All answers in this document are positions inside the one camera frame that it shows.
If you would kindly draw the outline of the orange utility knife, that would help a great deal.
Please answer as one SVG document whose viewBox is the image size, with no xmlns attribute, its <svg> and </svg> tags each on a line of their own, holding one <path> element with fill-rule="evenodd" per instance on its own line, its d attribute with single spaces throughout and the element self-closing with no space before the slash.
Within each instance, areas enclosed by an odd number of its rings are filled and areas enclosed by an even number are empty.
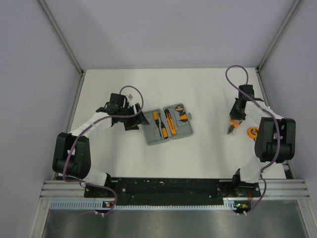
<svg viewBox="0 0 317 238">
<path fill-rule="evenodd" d="M 167 119 L 167 122 L 168 122 L 168 125 L 170 128 L 171 134 L 176 135 L 177 132 L 176 132 L 175 124 L 174 124 L 173 119 L 171 117 L 171 113 L 169 112 L 168 109 L 165 109 L 164 113 L 165 113 L 165 116 L 166 116 L 166 119 Z"/>
</svg>

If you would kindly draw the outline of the grey plastic tool case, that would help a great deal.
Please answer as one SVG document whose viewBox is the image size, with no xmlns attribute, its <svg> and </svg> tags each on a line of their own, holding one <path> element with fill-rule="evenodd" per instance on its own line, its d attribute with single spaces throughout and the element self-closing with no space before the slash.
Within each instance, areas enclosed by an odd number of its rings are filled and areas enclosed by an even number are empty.
<svg viewBox="0 0 317 238">
<path fill-rule="evenodd" d="M 183 103 L 144 112 L 149 124 L 143 126 L 145 141 L 157 145 L 169 140 L 177 140 L 194 134 L 192 116 Z"/>
</svg>

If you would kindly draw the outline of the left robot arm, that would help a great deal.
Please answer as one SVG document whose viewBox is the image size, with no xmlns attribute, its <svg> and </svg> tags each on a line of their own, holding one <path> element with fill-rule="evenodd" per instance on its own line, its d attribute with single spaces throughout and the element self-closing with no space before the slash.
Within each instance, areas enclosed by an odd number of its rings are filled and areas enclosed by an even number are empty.
<svg viewBox="0 0 317 238">
<path fill-rule="evenodd" d="M 92 165 L 91 143 L 101 133 L 117 123 L 122 123 L 126 131 L 138 130 L 138 125 L 148 125 L 141 103 L 130 104 L 132 96 L 112 93 L 109 102 L 96 110 L 93 116 L 79 128 L 61 132 L 56 138 L 53 156 L 53 171 L 62 174 L 64 180 L 76 179 L 79 182 L 95 184 L 95 191 L 100 196 L 112 192 L 110 175 Z"/>
</svg>

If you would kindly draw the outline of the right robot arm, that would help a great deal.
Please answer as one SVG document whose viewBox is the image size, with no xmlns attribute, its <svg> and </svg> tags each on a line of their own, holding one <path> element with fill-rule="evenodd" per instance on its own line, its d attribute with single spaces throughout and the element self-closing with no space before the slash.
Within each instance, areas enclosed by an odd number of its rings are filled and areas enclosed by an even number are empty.
<svg viewBox="0 0 317 238">
<path fill-rule="evenodd" d="M 256 98 L 252 85 L 240 85 L 238 92 L 229 113 L 227 133 L 231 134 L 247 117 L 256 124 L 247 130 L 255 142 L 254 156 L 237 170 L 239 179 L 231 184 L 232 192 L 243 196 L 249 191 L 248 183 L 258 182 L 269 167 L 294 157 L 296 122 L 276 114 L 262 99 Z"/>
</svg>

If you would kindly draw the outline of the orange black screwdriver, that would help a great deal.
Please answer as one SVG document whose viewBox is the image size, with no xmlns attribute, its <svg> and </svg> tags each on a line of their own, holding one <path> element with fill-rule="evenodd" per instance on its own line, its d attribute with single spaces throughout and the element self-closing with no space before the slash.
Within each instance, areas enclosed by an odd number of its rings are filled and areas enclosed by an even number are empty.
<svg viewBox="0 0 317 238">
<path fill-rule="evenodd" d="M 158 114 L 157 114 L 156 111 L 153 111 L 153 118 L 155 120 L 155 124 L 156 124 L 156 126 L 158 128 L 158 131 L 159 131 L 159 134 L 161 136 L 161 131 L 160 131 L 160 128 L 159 128 L 159 117 L 158 117 Z"/>
<path fill-rule="evenodd" d="M 159 115 L 159 119 L 160 119 L 160 122 L 161 122 L 161 131 L 162 131 L 162 135 L 163 135 L 163 138 L 164 139 L 168 139 L 168 133 L 167 133 L 167 130 L 166 130 L 166 127 L 161 119 L 161 115 L 160 113 L 158 114 Z"/>
</svg>

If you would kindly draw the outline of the orange pliers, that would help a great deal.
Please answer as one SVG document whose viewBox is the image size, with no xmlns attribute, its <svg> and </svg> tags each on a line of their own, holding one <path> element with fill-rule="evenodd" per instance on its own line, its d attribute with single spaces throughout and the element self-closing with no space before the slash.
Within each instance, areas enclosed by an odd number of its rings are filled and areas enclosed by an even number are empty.
<svg viewBox="0 0 317 238">
<path fill-rule="evenodd" d="M 231 119 L 227 130 L 227 134 L 231 134 L 234 131 L 234 129 L 236 129 L 241 123 L 241 119 Z"/>
</svg>

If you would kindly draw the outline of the orange tape measure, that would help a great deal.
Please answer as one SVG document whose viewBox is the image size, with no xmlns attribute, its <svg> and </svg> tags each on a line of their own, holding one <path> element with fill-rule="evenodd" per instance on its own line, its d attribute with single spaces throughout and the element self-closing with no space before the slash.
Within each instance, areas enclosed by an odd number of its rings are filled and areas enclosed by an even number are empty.
<svg viewBox="0 0 317 238">
<path fill-rule="evenodd" d="M 258 136 L 258 131 L 259 128 L 258 127 L 250 127 L 247 131 L 247 135 L 253 139 L 254 141 L 256 141 L 257 136 Z"/>
</svg>

